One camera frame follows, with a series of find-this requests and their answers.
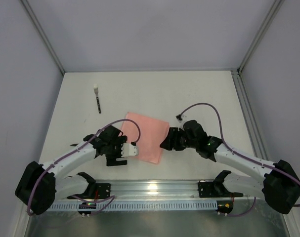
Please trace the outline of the pink cloth napkin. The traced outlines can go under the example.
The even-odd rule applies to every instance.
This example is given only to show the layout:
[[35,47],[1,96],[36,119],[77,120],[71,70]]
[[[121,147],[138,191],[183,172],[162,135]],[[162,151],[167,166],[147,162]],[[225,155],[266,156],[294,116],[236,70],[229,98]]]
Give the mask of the pink cloth napkin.
[[121,127],[121,131],[128,137],[130,143],[140,136],[136,143],[139,149],[136,157],[141,161],[159,164],[163,153],[160,144],[168,134],[169,123],[132,112],[127,113],[126,119],[134,121],[140,128],[137,129],[136,125],[129,121],[124,121]]

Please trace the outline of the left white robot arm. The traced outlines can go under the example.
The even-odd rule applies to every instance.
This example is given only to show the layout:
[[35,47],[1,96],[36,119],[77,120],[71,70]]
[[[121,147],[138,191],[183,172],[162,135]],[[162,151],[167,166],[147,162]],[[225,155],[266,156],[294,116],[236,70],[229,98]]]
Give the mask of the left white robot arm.
[[87,135],[61,158],[39,164],[29,163],[17,185],[15,195],[30,210],[41,215],[54,201],[64,198],[92,199],[98,190],[93,177],[85,172],[70,172],[98,156],[106,157],[107,166],[126,165],[126,157],[138,154],[135,143],[128,143],[122,131],[109,126],[98,136]]

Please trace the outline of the left small controller board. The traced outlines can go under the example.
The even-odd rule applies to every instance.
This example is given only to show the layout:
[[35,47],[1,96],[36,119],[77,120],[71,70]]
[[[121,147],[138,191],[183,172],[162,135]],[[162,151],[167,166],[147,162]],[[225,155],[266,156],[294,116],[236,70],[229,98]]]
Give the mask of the left small controller board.
[[82,217],[89,217],[92,214],[92,211],[96,210],[96,203],[92,202],[83,202],[79,205],[78,213]]

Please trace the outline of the small controller board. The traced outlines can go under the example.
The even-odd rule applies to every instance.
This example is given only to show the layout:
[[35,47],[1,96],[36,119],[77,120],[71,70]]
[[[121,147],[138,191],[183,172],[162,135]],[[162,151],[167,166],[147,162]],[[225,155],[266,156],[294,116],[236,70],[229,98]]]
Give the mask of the small controller board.
[[217,201],[216,214],[218,216],[229,217],[234,207],[234,202],[231,200]]
[[89,217],[92,214],[92,211],[96,210],[96,203],[92,202],[83,202],[79,205],[78,213],[82,217]]

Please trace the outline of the right small controller board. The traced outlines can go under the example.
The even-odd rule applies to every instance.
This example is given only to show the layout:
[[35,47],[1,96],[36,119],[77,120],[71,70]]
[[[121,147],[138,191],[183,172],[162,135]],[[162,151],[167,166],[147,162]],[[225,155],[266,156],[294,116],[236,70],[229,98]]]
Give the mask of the right small controller board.
[[218,216],[229,217],[234,207],[234,202],[231,200],[217,201],[216,214]]

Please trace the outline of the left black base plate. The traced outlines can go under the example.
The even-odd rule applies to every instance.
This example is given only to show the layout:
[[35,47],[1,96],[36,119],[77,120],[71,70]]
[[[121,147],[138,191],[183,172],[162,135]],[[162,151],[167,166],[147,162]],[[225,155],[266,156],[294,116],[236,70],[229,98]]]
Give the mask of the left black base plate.
[[77,196],[81,199],[106,199],[110,196],[111,193],[111,184],[110,183],[94,183],[89,184],[87,189],[82,194],[75,194],[68,196],[67,199],[75,199],[74,196]]

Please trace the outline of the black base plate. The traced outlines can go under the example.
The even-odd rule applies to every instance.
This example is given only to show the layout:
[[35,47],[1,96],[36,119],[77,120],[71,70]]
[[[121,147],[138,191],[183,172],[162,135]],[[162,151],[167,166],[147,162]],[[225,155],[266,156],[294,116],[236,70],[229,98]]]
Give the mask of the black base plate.
[[106,199],[110,196],[111,193],[111,184],[110,183],[94,183],[89,184],[87,189],[82,194],[75,194],[68,196],[67,199],[75,199],[74,196],[77,196],[81,199]]
[[199,181],[197,183],[200,198],[240,198],[243,193],[232,193],[224,186],[223,181]]

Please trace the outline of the front aluminium rail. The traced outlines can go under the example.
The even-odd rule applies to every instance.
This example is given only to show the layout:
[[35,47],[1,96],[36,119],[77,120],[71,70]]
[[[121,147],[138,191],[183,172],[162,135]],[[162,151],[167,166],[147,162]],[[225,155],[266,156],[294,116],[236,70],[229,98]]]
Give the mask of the front aluminium rail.
[[[264,199],[262,184],[243,176],[233,176],[233,181],[224,185],[232,193],[243,193],[243,198],[256,197]],[[197,183],[198,180],[96,180],[95,183],[110,183],[110,196],[120,199],[187,199],[200,198]],[[80,194],[78,185],[67,188],[66,194],[57,197],[56,200],[66,199],[68,196]],[[208,197],[209,199],[221,199],[224,197]]]

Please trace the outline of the aluminium rail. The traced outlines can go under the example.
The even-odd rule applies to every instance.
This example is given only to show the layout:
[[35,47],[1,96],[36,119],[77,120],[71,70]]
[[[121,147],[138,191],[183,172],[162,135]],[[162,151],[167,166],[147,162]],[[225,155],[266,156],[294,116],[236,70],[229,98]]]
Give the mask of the aluminium rail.
[[265,160],[277,161],[277,159],[271,156],[268,150],[267,143],[243,82],[242,74],[238,70],[231,70],[231,75],[255,156]]
[[[243,193],[243,198],[256,197],[264,199],[262,184],[243,176],[233,176],[233,181],[224,185],[232,193]],[[120,199],[187,199],[200,198],[197,183],[198,180],[96,180],[95,183],[110,183],[110,196]],[[78,185],[67,188],[66,194],[57,197],[56,200],[66,199],[68,196],[80,194]],[[221,199],[224,197],[208,197],[209,199]]]

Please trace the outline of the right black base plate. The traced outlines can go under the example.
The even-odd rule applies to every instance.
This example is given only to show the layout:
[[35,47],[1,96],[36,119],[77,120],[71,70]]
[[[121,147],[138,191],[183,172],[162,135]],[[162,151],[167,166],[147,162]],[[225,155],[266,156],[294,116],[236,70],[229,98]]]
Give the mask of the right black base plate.
[[199,181],[197,183],[200,198],[240,198],[243,193],[232,193],[224,186],[223,181]]

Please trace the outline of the right side aluminium rail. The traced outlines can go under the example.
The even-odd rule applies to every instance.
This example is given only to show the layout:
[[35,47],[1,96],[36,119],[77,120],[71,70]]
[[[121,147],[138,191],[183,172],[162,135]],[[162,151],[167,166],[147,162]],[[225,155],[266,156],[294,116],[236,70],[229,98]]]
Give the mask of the right side aluminium rail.
[[238,70],[231,70],[231,75],[255,156],[265,160],[277,161],[277,159],[271,156],[268,150],[267,143],[243,82],[242,74]]

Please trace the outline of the right corner aluminium post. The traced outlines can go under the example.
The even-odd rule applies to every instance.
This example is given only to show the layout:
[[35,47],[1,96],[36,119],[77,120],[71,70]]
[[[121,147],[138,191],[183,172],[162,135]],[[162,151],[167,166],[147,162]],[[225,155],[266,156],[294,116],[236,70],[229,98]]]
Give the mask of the right corner aluminium post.
[[283,5],[284,0],[274,0],[273,4],[269,8],[268,12],[265,15],[259,29],[257,30],[245,56],[243,57],[240,66],[237,69],[237,72],[241,74],[244,68],[247,66],[248,62],[250,61],[251,57],[255,53],[256,49],[258,48],[259,44],[263,40],[266,32],[268,31],[270,25],[272,24],[274,18],[276,17],[277,13],[279,12],[281,6]]

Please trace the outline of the corner aluminium post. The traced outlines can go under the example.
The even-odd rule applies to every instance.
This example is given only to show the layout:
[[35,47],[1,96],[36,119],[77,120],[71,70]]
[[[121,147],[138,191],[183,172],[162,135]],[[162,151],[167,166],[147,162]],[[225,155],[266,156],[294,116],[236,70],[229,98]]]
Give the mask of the corner aluminium post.
[[39,35],[40,39],[42,40],[45,48],[47,49],[49,55],[51,56],[53,62],[59,69],[61,75],[65,75],[66,71],[65,71],[60,59],[58,58],[49,38],[47,37],[47,35],[45,33],[45,30],[43,29],[32,6],[30,5],[29,1],[28,0],[19,0],[19,2],[21,3],[21,5],[22,5],[23,9],[25,10],[27,16],[29,17],[31,23],[33,24],[37,34]]
[[256,49],[258,48],[259,44],[263,40],[266,32],[268,31],[270,25],[272,24],[274,18],[276,17],[277,13],[279,12],[281,6],[283,5],[284,0],[274,0],[273,4],[269,8],[268,12],[265,15],[259,29],[257,30],[245,56],[243,57],[240,66],[237,69],[237,72],[241,74],[244,68],[247,66],[248,62],[250,61],[251,57],[255,53]]

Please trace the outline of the left corner aluminium post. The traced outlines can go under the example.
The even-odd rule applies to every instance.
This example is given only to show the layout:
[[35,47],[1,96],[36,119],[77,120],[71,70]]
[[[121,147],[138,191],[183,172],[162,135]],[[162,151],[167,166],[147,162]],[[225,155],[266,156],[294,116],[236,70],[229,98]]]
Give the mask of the left corner aluminium post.
[[19,0],[19,2],[21,3],[21,5],[22,5],[23,9],[25,10],[27,16],[29,17],[31,23],[33,24],[37,34],[39,35],[40,39],[42,40],[45,48],[47,49],[49,55],[51,56],[53,62],[59,69],[61,75],[65,75],[66,71],[65,71],[60,59],[58,58],[49,38],[47,37],[47,35],[45,33],[45,30],[43,29],[32,6],[30,5],[29,1],[28,0]]

